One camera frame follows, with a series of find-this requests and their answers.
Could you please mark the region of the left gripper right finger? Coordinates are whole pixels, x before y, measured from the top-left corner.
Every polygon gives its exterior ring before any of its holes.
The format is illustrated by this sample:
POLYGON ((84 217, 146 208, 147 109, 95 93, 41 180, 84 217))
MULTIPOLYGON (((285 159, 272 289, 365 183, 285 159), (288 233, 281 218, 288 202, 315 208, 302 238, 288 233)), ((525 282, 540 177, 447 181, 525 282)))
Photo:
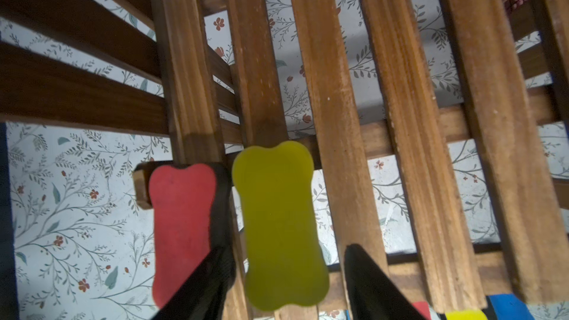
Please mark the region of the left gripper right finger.
POLYGON ((359 244, 345 249, 346 290, 353 319, 423 319, 359 244))

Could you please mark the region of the yellow eraser bottom row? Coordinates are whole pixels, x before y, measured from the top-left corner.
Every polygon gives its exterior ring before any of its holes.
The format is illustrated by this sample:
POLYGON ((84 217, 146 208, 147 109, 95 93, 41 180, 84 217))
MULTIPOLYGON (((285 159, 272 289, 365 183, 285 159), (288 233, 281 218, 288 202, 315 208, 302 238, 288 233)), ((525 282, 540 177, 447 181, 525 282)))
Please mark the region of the yellow eraser bottom row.
POLYGON ((248 268, 244 288, 262 311, 317 305, 329 290, 311 185, 314 160, 299 142, 251 146, 234 161, 248 268))
POLYGON ((445 314, 447 320, 488 320, 481 310, 453 311, 445 314))

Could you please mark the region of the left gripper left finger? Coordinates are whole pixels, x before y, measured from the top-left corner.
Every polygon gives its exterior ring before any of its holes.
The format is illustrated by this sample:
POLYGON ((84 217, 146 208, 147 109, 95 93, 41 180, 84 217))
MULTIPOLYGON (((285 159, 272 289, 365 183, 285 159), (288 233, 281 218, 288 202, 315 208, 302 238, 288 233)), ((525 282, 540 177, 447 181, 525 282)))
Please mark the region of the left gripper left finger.
POLYGON ((215 247, 154 318, 221 319, 235 277, 232 248, 215 247))

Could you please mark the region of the blue eraser bottom row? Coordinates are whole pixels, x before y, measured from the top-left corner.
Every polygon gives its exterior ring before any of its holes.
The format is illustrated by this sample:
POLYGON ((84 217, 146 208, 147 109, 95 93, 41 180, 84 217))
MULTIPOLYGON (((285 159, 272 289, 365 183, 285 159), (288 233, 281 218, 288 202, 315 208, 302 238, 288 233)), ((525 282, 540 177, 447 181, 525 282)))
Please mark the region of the blue eraser bottom row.
POLYGON ((497 294, 489 297, 496 318, 499 320, 534 320, 526 303, 514 294, 497 294))

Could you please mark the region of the red eraser bottom row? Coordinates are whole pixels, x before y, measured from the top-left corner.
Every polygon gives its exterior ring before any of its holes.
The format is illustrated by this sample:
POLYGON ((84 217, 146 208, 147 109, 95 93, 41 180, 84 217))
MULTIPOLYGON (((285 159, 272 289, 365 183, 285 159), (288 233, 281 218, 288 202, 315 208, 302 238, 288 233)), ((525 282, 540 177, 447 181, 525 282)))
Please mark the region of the red eraser bottom row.
POLYGON ((431 320, 430 306, 427 302, 414 302, 412 305, 424 319, 431 320))
POLYGON ((160 309, 215 247, 231 245, 231 177, 222 164, 163 165, 151 173, 156 272, 152 288, 160 309))

